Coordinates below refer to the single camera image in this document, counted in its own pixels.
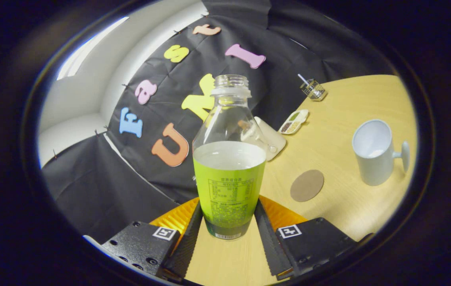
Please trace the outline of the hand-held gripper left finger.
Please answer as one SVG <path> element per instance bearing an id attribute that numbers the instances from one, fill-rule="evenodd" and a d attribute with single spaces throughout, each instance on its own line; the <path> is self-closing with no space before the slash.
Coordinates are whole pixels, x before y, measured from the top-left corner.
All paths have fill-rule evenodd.
<path id="1" fill-rule="evenodd" d="M 107 255 L 142 274 L 182 280 L 189 268 L 202 221 L 199 198 L 150 223 L 133 221 L 106 241 Z"/>

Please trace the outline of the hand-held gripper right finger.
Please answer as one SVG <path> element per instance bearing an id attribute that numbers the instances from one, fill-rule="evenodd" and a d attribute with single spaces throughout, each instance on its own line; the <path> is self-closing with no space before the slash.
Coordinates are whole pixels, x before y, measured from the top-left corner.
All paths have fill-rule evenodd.
<path id="1" fill-rule="evenodd" d="M 330 264 L 357 242 L 322 217 L 306 219 L 260 196 L 254 211 L 271 275 L 295 278 Z"/>

